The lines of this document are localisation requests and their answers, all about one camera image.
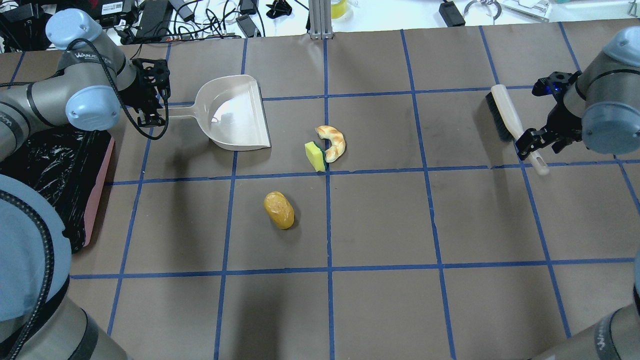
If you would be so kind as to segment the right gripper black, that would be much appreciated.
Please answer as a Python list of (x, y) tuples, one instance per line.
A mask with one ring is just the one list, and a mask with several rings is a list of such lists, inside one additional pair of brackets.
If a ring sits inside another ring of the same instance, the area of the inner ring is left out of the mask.
[(531, 153), (545, 148), (549, 143), (555, 154), (562, 152), (574, 142), (582, 141), (582, 120), (571, 112), (565, 96), (576, 83), (581, 71), (574, 73), (553, 71), (549, 76), (539, 78), (532, 87), (536, 97), (553, 96), (556, 105), (549, 112), (546, 125), (536, 130), (529, 128), (515, 139), (516, 153), (524, 161)]

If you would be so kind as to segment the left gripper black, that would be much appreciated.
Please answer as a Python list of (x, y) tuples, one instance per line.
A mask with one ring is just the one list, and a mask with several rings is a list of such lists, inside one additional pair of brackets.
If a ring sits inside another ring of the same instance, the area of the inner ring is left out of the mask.
[(169, 63), (166, 59), (134, 58), (129, 68), (134, 71), (133, 80), (119, 95), (125, 105), (138, 112), (137, 125), (166, 126), (167, 121), (157, 112), (162, 107), (157, 96), (163, 100), (170, 97)]

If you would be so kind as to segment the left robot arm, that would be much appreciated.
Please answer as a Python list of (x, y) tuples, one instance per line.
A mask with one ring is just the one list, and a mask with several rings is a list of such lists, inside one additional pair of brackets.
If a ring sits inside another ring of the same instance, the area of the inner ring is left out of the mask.
[[(1, 160), (38, 132), (72, 125), (105, 131), (128, 108), (144, 128), (167, 128), (170, 71), (166, 60), (129, 59), (80, 9), (54, 14), (46, 37), (61, 50), (55, 75), (1, 92)], [(71, 244), (55, 208), (36, 190), (1, 176), (1, 358), (130, 360), (67, 294)]]

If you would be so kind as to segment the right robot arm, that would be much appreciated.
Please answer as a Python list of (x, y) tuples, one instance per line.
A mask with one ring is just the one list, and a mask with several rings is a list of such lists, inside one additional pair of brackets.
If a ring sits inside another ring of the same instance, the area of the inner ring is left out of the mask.
[[(552, 74), (537, 81), (535, 96), (553, 95), (557, 104), (541, 129), (522, 130), (518, 157), (551, 146), (559, 153), (582, 141), (588, 150), (624, 155), (639, 148), (639, 27), (624, 28), (606, 43), (584, 71)], [(633, 262), (632, 302), (602, 317), (537, 360), (637, 360), (639, 340), (639, 258)]]

